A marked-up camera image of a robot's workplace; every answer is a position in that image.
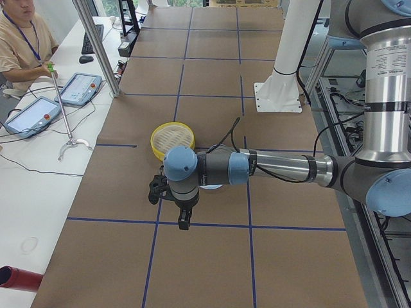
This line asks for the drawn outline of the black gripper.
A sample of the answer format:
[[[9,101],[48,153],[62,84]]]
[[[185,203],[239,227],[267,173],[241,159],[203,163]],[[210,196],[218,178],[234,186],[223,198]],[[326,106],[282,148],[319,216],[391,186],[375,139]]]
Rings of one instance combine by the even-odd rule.
[[[193,207],[198,203],[198,198],[190,200],[175,200],[174,203],[180,210],[178,225],[180,230],[189,230],[190,227],[190,213]]]

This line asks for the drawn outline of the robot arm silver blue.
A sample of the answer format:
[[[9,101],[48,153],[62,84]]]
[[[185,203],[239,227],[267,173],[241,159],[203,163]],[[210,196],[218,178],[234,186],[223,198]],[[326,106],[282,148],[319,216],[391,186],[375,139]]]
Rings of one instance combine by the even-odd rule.
[[[253,175],[315,182],[389,217],[410,213],[410,2],[334,1],[330,32],[358,39],[367,50],[361,150],[353,157],[315,158],[223,144],[200,153],[174,147],[150,184],[149,200],[173,201],[180,229],[190,226],[201,186],[244,184]]]

